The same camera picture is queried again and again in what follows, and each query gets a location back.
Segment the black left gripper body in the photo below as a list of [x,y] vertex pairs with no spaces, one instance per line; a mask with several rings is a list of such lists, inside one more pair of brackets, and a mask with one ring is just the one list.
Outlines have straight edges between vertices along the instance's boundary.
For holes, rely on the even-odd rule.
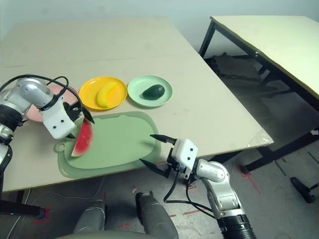
[[75,122],[82,112],[82,105],[79,101],[74,102],[73,104],[69,104],[67,102],[63,103],[65,112],[67,113],[68,117]]

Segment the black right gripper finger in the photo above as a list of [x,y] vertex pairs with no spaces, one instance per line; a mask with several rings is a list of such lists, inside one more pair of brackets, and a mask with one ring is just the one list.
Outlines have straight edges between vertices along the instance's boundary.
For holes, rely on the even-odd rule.
[[171,144],[175,144],[177,139],[166,136],[166,135],[162,135],[162,134],[151,134],[150,135],[152,138],[161,141],[163,143],[171,143]]
[[163,176],[165,178],[168,178],[169,175],[170,175],[170,171],[172,169],[171,165],[167,164],[165,165],[164,167],[158,167],[156,164],[153,164],[149,161],[146,161],[146,160],[143,160],[143,159],[140,159],[140,161],[148,168],[150,169],[152,172],[160,175],[160,176]]

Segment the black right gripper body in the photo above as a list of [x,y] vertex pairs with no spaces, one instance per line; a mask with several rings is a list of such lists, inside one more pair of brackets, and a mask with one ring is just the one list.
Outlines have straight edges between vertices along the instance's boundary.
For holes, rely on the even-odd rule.
[[177,173],[181,173],[190,184],[190,148],[171,148],[168,154],[167,163]]

